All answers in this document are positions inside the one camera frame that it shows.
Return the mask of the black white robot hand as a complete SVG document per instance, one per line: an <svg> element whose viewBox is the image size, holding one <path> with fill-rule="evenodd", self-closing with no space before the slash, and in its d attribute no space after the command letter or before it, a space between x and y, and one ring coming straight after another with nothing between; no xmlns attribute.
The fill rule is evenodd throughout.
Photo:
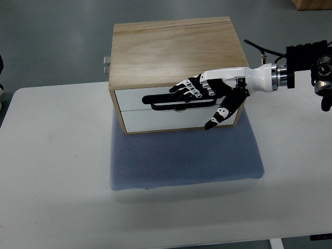
<svg viewBox="0 0 332 249"><path fill-rule="evenodd" d="M224 97L213 117L204 125L209 130L230 118L251 94L278 89L277 66L264 64L258 68L232 67L205 71L189 77L169 92L177 101L189 103L203 98Z"/></svg>

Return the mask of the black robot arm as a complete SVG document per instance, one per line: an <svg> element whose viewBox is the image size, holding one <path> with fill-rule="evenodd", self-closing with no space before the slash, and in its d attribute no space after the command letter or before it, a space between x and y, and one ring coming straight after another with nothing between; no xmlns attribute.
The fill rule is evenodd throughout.
<svg viewBox="0 0 332 249"><path fill-rule="evenodd" d="M244 42L261 53L261 63L266 63L266 54L277 56L272 64L271 83L278 87L295 88L295 73L310 71L310 82L316 95L322 97L321 109L331 110L331 42L326 40L311 44L288 46L285 53L263 48L247 39Z"/></svg>

